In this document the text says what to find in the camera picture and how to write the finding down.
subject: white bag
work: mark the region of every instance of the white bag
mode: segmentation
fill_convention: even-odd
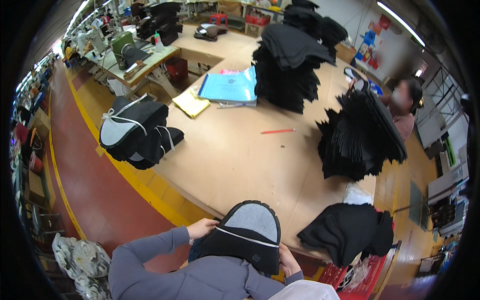
[[[125,86],[120,80],[113,78],[112,76],[107,77],[107,82],[115,92],[116,96],[125,96],[130,91],[130,88]]]
[[[73,249],[73,259],[79,269],[89,277],[103,277],[108,275],[110,257],[99,244],[80,240]]]
[[[77,292],[84,300],[112,300],[108,278],[92,278],[81,274],[75,280]]]
[[[81,271],[78,269],[75,260],[73,259],[73,249],[77,244],[76,238],[66,238],[55,234],[52,242],[53,255],[59,266],[64,269],[68,277],[75,280]]]

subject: white trim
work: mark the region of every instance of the white trim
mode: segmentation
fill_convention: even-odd
[[[241,238],[241,239],[244,239],[244,240],[247,240],[247,241],[251,241],[251,242],[254,242],[254,243],[257,243],[257,244],[260,244],[260,245],[264,245],[264,246],[268,246],[268,247],[272,247],[272,248],[279,248],[278,245],[265,243],[265,242],[259,241],[259,240],[249,239],[249,238],[243,237],[243,236],[241,236],[241,235],[232,233],[232,232],[230,232],[230,231],[226,231],[225,229],[222,229],[222,228],[220,228],[220,227],[215,227],[215,229],[218,229],[218,230],[220,230],[220,231],[222,231],[222,232],[228,233],[229,235],[233,235],[234,237]]]

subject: cardboard box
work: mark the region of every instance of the cardboard box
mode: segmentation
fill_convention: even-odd
[[[353,47],[349,48],[342,43],[338,43],[335,46],[335,49],[336,56],[346,63],[350,63],[355,57],[355,54],[357,53],[357,51]]]
[[[259,37],[262,35],[262,32],[267,26],[268,24],[264,26],[259,26],[255,24],[245,23],[245,34],[248,36]]]
[[[43,193],[42,180],[40,176],[32,171],[28,171],[28,191],[27,200],[40,206],[45,206],[45,194]]]
[[[42,141],[47,139],[48,133],[50,132],[50,118],[47,114],[39,108],[35,115],[33,116],[32,121],[30,122],[29,129],[36,128],[36,132]]]

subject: cardboard table surface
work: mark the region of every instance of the cardboard table surface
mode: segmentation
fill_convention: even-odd
[[[207,42],[193,38],[194,28],[185,25],[173,43],[181,48],[180,56],[218,59],[210,73],[250,67],[252,52],[258,47],[256,38],[229,32],[218,36],[217,42]],[[167,125],[181,129],[185,140],[154,170],[188,200],[218,217],[245,200],[267,203],[280,220],[284,244],[328,260],[325,253],[302,248],[297,234],[327,206],[342,202],[349,181],[339,176],[325,180],[317,152],[321,133],[315,121],[327,119],[325,109],[340,110],[336,95],[348,87],[343,69],[349,65],[340,59],[336,63],[336,67],[323,64],[315,70],[321,83],[319,100],[305,101],[303,115],[260,99],[255,108],[216,109],[218,104],[212,102],[191,119],[171,103]],[[204,76],[193,85],[203,80]],[[296,131],[260,134],[288,128]],[[373,197],[375,176],[366,176],[357,184]]]

